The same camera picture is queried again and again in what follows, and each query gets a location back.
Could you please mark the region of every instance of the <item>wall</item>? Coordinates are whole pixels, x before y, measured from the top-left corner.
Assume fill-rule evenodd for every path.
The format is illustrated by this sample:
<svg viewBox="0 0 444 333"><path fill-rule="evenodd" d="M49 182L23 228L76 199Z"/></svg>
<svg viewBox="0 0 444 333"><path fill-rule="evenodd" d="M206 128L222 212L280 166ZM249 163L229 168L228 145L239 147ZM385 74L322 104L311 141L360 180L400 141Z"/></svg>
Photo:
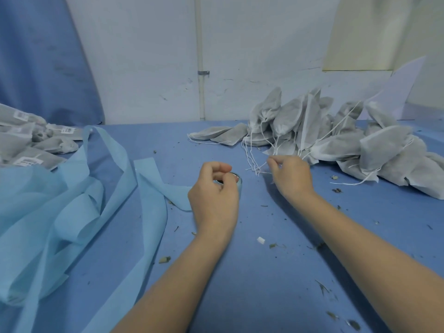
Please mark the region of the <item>wall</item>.
<svg viewBox="0 0 444 333"><path fill-rule="evenodd" d="M107 124L199 119L193 0L67 0Z"/></svg>
<svg viewBox="0 0 444 333"><path fill-rule="evenodd" d="M423 55L428 58L408 102L444 108L444 0L422 0L413 11L395 67Z"/></svg>
<svg viewBox="0 0 444 333"><path fill-rule="evenodd" d="M340 0L202 0L208 120L243 119L275 86L282 102L313 87L347 100L374 95L391 72L322 72Z"/></svg>
<svg viewBox="0 0 444 333"><path fill-rule="evenodd" d="M392 70L415 0L341 0L324 70Z"/></svg>

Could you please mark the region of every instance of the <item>pile of bags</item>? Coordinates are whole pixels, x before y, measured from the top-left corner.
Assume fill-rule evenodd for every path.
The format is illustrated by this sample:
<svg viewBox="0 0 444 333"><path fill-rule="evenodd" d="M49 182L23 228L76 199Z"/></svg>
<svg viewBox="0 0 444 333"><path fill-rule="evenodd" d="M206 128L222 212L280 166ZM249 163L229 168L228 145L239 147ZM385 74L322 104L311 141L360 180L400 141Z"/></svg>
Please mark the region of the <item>pile of bags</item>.
<svg viewBox="0 0 444 333"><path fill-rule="evenodd" d="M267 155L297 155L309 164L336 162L344 173L363 181L384 178L396 185L411 185L444 199L444 158L427 152L425 143L408 126L378 107L376 102L347 102L333 117L331 97L314 89L281 106L282 91L275 88L250 113L248 125L216 126L188 135L224 145L241 141L248 163L261 173L247 146L270 145ZM364 108L373 121L365 130L356 127Z"/></svg>
<svg viewBox="0 0 444 333"><path fill-rule="evenodd" d="M0 104L0 168L40 164L52 170L66 159L54 154L75 152L82 129L48 124L35 114Z"/></svg>

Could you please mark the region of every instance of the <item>blue table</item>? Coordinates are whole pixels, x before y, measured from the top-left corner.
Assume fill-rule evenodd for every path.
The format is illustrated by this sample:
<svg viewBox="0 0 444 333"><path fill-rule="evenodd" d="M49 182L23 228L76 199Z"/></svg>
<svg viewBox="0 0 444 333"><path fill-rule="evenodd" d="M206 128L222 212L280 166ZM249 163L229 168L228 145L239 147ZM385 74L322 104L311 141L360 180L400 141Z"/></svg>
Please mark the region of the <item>blue table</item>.
<svg viewBox="0 0 444 333"><path fill-rule="evenodd" d="M270 176L245 171L247 160L239 144L197 145L186 137L212 125L235 123L104 127L131 160L154 157L166 183L193 185L202 163L212 160L230 163L243 178L233 240L214 271L190 332L354 332L345 320L358 322L361 332L388 332L330 249L313 249L322 240L280 196ZM444 154L441 132L416 130L430 151ZM109 198L120 172L97 134L91 140L92 173L104 183ZM266 156L254 151L263 163ZM384 180L341 186L343 192L338 194L332 191L338 187L330 184L332 175L339 176L338 182L357 181L325 163L312 167L312 173L316 191L327 201L444 277L444 201ZM191 213L167 206L168 223L145 289L160 278L196 231ZM259 236L264 245L257 242ZM70 278L40 302L34 332L81 332L141 255L136 189L68 271ZM163 256L171 256L171 262L158 264ZM318 282L327 290L322 292ZM9 332L18 313L0 305L0 331Z"/></svg>

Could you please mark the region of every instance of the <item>person's left arm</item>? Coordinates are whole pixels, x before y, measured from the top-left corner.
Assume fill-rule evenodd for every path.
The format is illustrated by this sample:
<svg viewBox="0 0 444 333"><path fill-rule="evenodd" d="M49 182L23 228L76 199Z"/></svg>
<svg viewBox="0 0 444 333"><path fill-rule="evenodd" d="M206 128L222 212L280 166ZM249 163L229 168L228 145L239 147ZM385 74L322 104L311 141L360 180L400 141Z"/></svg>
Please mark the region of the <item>person's left arm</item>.
<svg viewBox="0 0 444 333"><path fill-rule="evenodd" d="M239 194L231 166L203 164L188 198L197 235L112 333L185 332L237 223ZM222 180L217 185L213 180Z"/></svg>

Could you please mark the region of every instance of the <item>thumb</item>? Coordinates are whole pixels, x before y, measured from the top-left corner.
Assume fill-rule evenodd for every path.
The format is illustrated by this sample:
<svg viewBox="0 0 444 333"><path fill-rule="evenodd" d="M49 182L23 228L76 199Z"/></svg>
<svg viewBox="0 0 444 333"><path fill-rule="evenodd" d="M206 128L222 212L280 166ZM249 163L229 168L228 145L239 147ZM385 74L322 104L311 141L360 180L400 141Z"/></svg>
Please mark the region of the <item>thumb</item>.
<svg viewBox="0 0 444 333"><path fill-rule="evenodd" d="M279 165L277 162L272 158L269 157L267 159L268 167L271 169L271 173L273 173L273 176L277 175L277 172L279 172Z"/></svg>
<svg viewBox="0 0 444 333"><path fill-rule="evenodd" d="M225 173L222 176L223 188L222 191L237 191L236 177L232 173Z"/></svg>

